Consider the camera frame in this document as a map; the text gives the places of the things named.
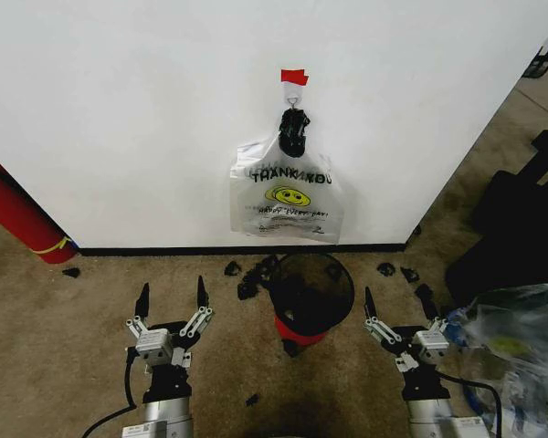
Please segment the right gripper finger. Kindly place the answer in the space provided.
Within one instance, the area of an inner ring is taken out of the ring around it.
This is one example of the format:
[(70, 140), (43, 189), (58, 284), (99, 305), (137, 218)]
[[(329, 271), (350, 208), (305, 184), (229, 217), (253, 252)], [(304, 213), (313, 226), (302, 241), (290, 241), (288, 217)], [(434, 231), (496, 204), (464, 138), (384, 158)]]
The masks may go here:
[(439, 315), (432, 293), (424, 291), (419, 295), (419, 299), (421, 301), (425, 316), (430, 322), (428, 332), (432, 335), (439, 334), (444, 336), (448, 326), (448, 321)]
[(369, 334), (383, 349), (392, 354), (401, 354), (405, 350), (402, 337), (378, 317), (370, 287), (364, 289), (364, 312), (364, 328)]

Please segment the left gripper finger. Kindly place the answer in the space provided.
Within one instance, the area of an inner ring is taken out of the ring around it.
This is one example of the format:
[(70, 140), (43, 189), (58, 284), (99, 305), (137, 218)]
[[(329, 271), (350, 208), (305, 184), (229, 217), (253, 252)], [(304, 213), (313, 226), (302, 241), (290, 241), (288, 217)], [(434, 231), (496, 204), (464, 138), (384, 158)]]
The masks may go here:
[(213, 317), (214, 310), (209, 306), (209, 295), (202, 276), (197, 279), (196, 303), (197, 310), (179, 331), (181, 338), (192, 339), (196, 335), (201, 335)]
[(149, 316), (150, 307), (150, 285), (145, 283), (141, 294), (135, 302), (134, 315), (127, 319), (125, 325), (132, 335), (139, 339), (142, 334), (148, 332), (146, 319)]

